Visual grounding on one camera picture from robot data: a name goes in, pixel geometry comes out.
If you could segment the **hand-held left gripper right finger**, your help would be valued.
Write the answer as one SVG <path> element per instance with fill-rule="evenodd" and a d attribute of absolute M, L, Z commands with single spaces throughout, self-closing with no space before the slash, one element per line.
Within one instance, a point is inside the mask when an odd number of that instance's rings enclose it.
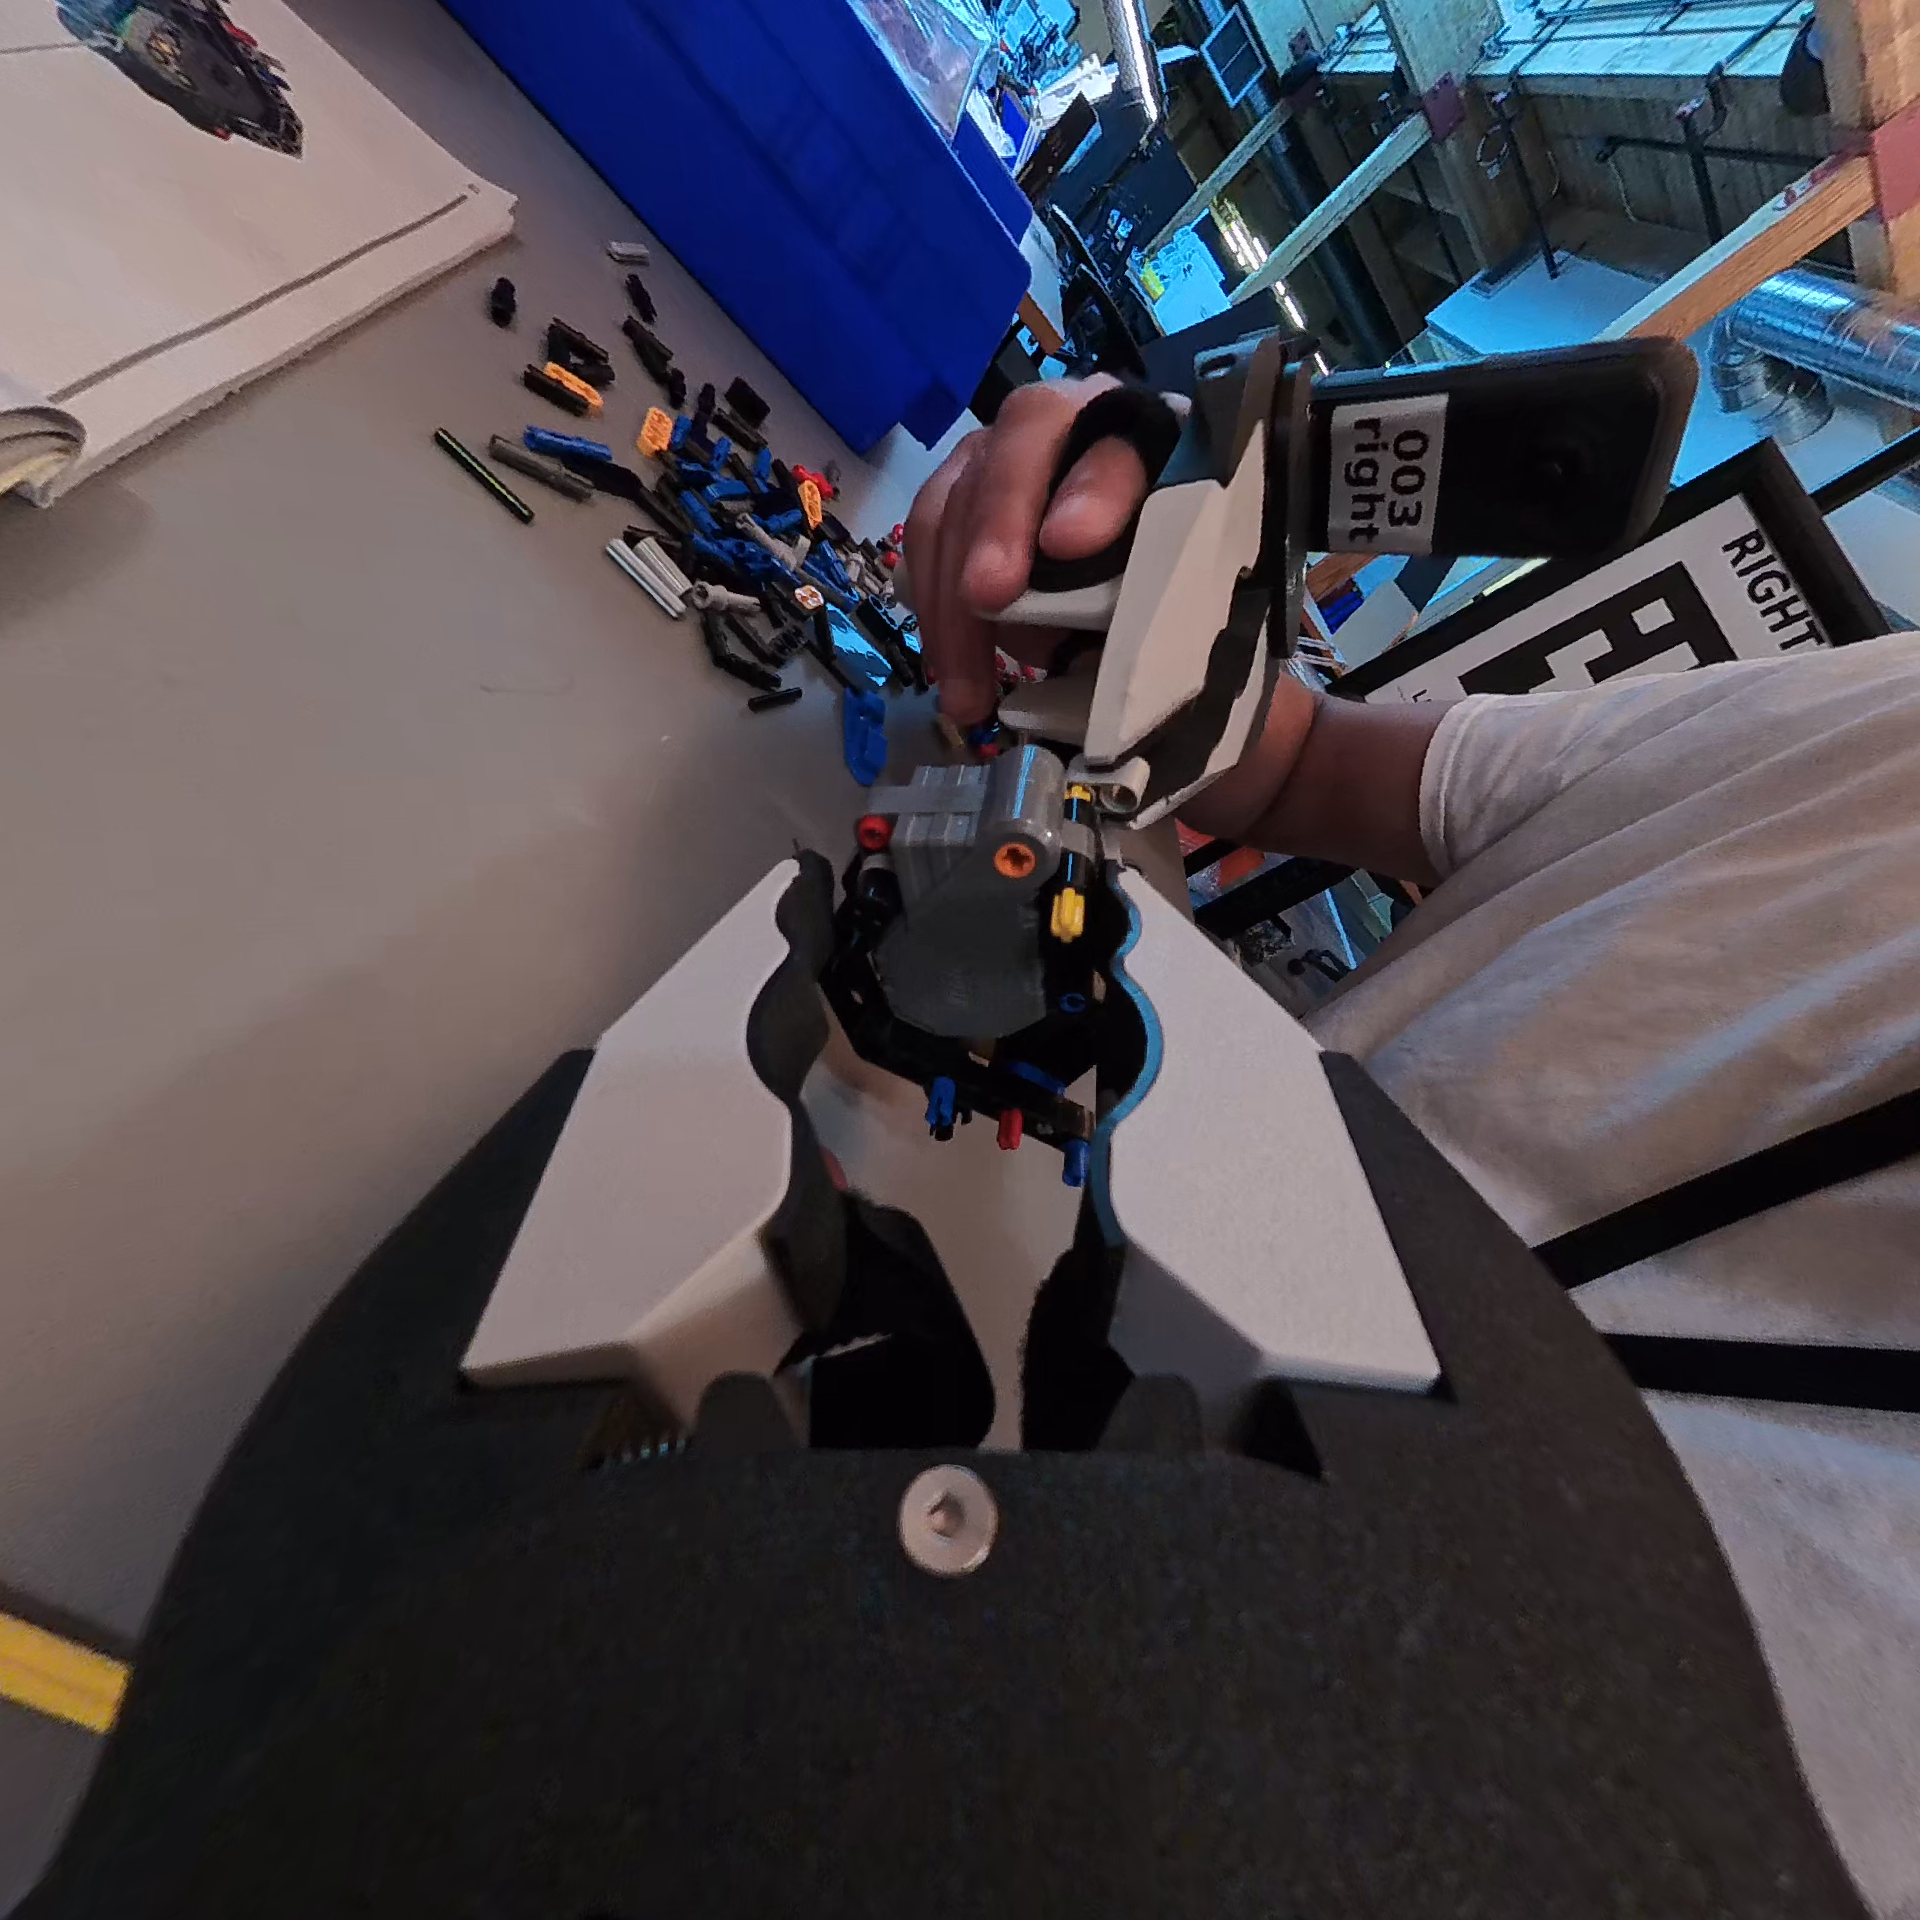
<path fill-rule="evenodd" d="M 1229 1453 L 1311 1453 L 1299 1384 L 1435 1388 L 1326 1050 L 1135 868 L 1093 906 L 1089 1179 L 1027 1321 L 1020 1446 L 1118 1443 L 1142 1379 Z"/>

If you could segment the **clear plastic bag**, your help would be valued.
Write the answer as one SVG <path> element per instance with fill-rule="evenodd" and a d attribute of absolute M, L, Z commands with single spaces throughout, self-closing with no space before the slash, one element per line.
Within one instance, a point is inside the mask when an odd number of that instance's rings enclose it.
<path fill-rule="evenodd" d="M 996 58 L 994 21 L 983 3 L 852 3 L 870 37 L 927 118 L 952 137 L 983 69 Z"/>

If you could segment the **open lego instruction booklet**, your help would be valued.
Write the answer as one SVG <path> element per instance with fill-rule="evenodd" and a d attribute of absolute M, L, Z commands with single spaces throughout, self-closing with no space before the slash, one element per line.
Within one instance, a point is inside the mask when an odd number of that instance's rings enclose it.
<path fill-rule="evenodd" d="M 6 3 L 3 491 L 53 502 L 513 225 L 286 3 Z"/>

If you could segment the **short black lego axle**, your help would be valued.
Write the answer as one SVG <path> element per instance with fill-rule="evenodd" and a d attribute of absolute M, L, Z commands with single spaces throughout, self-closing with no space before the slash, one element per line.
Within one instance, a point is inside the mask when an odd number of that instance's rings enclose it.
<path fill-rule="evenodd" d="M 536 522 L 536 508 L 467 444 L 461 444 L 450 430 L 432 431 L 436 450 L 450 459 L 480 491 L 485 491 L 502 511 L 522 527 Z"/>

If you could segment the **silver air duct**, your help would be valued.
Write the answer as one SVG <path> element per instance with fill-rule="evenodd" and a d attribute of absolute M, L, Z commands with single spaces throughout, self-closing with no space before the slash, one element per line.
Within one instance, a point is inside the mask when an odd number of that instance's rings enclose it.
<path fill-rule="evenodd" d="M 1786 271 L 1715 318 L 1708 375 L 1723 412 L 1786 444 L 1834 416 L 1834 387 L 1915 413 L 1918 302 Z"/>

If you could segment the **grey black lego assembly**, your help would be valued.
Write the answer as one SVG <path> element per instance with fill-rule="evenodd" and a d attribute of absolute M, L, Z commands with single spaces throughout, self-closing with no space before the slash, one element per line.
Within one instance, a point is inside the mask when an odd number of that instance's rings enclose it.
<path fill-rule="evenodd" d="M 1077 1190 L 1142 1063 L 1113 837 L 1135 803 L 1051 741 L 876 787 L 824 965 L 857 1056 L 923 1091 L 932 1138 L 991 1119 L 999 1149 L 1052 1146 Z"/>

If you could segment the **pile of small lego pins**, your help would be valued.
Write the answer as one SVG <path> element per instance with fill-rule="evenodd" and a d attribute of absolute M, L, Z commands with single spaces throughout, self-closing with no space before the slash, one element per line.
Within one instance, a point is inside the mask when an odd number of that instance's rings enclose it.
<path fill-rule="evenodd" d="M 683 625 L 742 693 L 749 713 L 799 705 L 805 677 L 829 687 L 923 693 L 919 621 L 902 608 L 902 527 L 858 536 L 842 515 L 829 465 L 780 459 L 772 402 L 744 375 L 691 383 L 658 328 L 651 246 L 607 246 L 624 308 L 619 356 L 588 327 L 547 318 L 517 372 L 536 419 L 480 453 L 529 505 L 532 491 L 627 515 L 607 556 L 641 596 Z M 576 412 L 538 366 L 558 361 L 601 387 L 607 409 Z M 648 409 L 680 413 L 663 459 L 635 450 Z"/>

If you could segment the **blue storage bin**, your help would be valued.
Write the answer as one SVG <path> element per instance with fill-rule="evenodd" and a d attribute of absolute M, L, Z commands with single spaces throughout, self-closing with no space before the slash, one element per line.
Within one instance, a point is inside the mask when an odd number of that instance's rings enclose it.
<path fill-rule="evenodd" d="M 858 453 L 936 447 L 1030 287 L 973 119 L 927 118 L 848 3 L 447 3 Z"/>

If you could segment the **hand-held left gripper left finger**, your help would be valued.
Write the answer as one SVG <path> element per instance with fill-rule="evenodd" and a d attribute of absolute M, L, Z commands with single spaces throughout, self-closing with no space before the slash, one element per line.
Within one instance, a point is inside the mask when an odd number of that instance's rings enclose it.
<path fill-rule="evenodd" d="M 480 1315 L 475 1384 L 627 1379 L 691 1428 L 799 1375 L 816 1446 L 977 1446 L 994 1379 L 929 1234 L 845 1190 L 802 1104 L 832 869 L 780 862 L 601 1038 Z"/>

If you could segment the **black framed printed sign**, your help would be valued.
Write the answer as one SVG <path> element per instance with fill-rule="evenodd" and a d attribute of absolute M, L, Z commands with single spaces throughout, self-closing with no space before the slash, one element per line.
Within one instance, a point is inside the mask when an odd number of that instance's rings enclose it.
<path fill-rule="evenodd" d="M 1734 659 L 1811 656 L 1889 618 L 1773 441 L 1673 488 L 1611 560 L 1548 560 L 1333 691 L 1371 705 L 1580 691 Z"/>

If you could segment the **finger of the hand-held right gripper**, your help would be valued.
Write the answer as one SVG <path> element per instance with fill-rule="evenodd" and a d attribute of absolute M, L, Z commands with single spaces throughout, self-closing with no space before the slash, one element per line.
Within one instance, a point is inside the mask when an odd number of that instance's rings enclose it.
<path fill-rule="evenodd" d="M 1264 678 L 1264 587 L 1235 615 L 1261 558 L 1264 441 L 1248 438 L 1229 481 L 1201 468 L 1148 494 L 1091 691 L 1089 765 L 1223 769 L 1240 755 Z"/>
<path fill-rule="evenodd" d="M 1292 775 L 1298 755 L 1321 718 L 1321 684 L 1298 674 L 1264 674 L 1233 713 L 1223 747 L 1193 778 L 1173 784 L 1138 810 L 1138 824 L 1160 824 L 1198 809 L 1202 816 L 1248 824 L 1261 813 Z"/>

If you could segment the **person's right hand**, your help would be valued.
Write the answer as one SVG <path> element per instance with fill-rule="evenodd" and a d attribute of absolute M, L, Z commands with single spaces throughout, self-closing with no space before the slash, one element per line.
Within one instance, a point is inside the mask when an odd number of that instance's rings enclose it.
<path fill-rule="evenodd" d="M 1148 497 L 1148 469 L 1123 441 L 1093 444 L 1052 486 L 1077 413 L 1118 384 L 1113 372 L 1020 384 L 916 497 L 902 527 L 908 603 L 927 678 L 955 730 L 994 713 L 999 656 L 1048 666 L 1071 638 L 999 621 L 1027 591 L 1035 553 L 1061 560 L 1096 556 Z"/>

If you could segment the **yellow lego axle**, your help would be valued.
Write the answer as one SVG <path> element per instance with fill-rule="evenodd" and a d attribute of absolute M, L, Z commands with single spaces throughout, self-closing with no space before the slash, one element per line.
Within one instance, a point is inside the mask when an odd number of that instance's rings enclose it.
<path fill-rule="evenodd" d="M 3 1701 L 89 1735 L 108 1735 L 132 1666 L 56 1629 L 3 1610 Z"/>

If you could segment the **light grey angled lego beam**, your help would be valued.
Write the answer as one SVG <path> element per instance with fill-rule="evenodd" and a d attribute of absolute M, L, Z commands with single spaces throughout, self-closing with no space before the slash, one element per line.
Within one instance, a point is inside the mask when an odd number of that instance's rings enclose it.
<path fill-rule="evenodd" d="M 952 718 L 936 713 L 936 731 L 944 747 L 971 762 L 1038 747 L 1061 765 L 1067 787 L 1082 787 L 1104 816 L 1142 824 L 1149 784 L 1145 741 L 1129 750 L 1107 738 L 1091 741 L 1091 693 L 1091 678 L 1020 683 L 1002 693 L 986 724 L 963 730 Z"/>

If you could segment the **wooden beam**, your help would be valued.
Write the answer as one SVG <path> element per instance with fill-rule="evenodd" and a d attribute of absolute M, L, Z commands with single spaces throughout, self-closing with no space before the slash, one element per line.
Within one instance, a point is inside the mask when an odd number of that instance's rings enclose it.
<path fill-rule="evenodd" d="M 1820 162 L 1595 337 L 1682 340 L 1859 222 L 1877 230 L 1886 243 L 1886 291 L 1915 299 L 1918 119 L 1886 124 L 1870 149 Z"/>

